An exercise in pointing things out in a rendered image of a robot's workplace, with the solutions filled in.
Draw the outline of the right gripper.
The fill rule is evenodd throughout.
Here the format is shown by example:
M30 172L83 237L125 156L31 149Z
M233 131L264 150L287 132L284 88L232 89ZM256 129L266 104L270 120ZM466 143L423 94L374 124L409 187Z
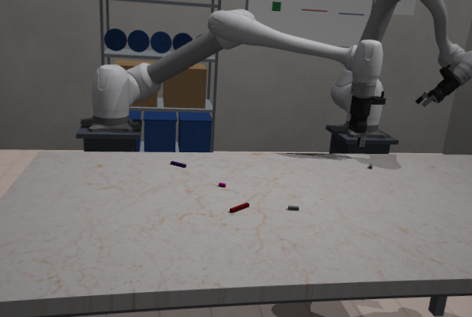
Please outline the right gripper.
M386 102L384 92L381 93L381 97L375 96L376 85L376 83L352 81L351 94L353 96L350 107L351 119L349 121L349 129L358 134L356 145L359 147L365 146L367 134L366 121L370 115L371 105L383 105Z

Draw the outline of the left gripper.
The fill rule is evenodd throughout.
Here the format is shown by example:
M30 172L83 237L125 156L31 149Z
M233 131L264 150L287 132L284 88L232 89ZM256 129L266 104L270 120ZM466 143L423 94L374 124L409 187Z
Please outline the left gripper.
M430 104L431 101L440 103L445 98L445 96L448 96L460 85L465 84L471 79L470 73L465 68L456 66L452 71L450 71L448 69L450 66L451 65L449 64L446 68L442 67L439 70L444 79L428 94L424 92L423 95L415 100L417 104L419 104L425 97L427 100L422 104L424 107Z

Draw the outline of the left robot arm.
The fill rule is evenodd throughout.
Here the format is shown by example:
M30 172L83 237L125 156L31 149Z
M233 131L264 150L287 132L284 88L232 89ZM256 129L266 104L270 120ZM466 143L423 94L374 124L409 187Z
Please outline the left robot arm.
M376 0L370 14L361 40L376 40L381 42L396 4L400 0ZM458 44L452 44L447 37L447 11L443 0L420 0L431 12L439 47L438 62L441 67L449 67L452 71L456 66L465 68L472 78L472 51L465 52ZM358 134L349 129L351 119L350 107L352 102L352 72L344 69L331 87L331 97L347 113L346 123L337 125L337 131L347 133L351 138ZM378 130L383 105L371 105L367 117L366 138L385 138L386 134Z

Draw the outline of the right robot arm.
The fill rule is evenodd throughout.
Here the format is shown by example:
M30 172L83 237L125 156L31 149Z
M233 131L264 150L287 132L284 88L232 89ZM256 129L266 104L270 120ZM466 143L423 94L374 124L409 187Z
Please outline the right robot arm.
M244 9L211 13L208 28L203 35L152 64L142 63L128 70L116 64L99 67L92 80L93 117L81 119L81 125L90 126L90 132L133 131L131 105L152 96L160 90L161 83L187 68L240 44L326 57L344 64L354 82L377 83L380 76L383 48L376 40L362 40L349 48L323 44L271 29Z

